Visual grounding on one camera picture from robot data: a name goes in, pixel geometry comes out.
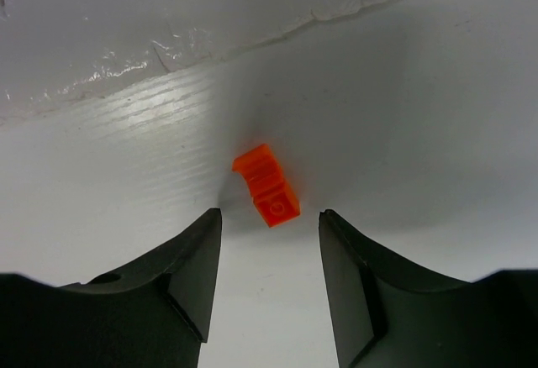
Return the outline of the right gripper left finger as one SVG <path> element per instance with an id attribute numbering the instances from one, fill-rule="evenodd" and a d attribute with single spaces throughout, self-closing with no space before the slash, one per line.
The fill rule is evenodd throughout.
<path id="1" fill-rule="evenodd" d="M 222 238 L 210 208 L 88 283 L 1 276 L 4 367 L 195 367 L 208 340 Z"/>

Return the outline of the orange double lego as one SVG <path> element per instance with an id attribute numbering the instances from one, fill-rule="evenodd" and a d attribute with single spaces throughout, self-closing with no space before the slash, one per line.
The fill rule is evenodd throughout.
<path id="1" fill-rule="evenodd" d="M 232 171 L 245 180 L 252 202 L 268 227 L 300 215 L 298 197 L 269 145 L 259 145 L 235 158 Z"/>

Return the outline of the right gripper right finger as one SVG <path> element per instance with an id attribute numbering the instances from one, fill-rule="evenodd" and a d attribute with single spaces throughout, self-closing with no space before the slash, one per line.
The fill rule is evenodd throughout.
<path id="1" fill-rule="evenodd" d="M 319 245 L 342 367 L 534 367 L 537 273 L 475 282 L 442 275 L 319 215 Z"/>

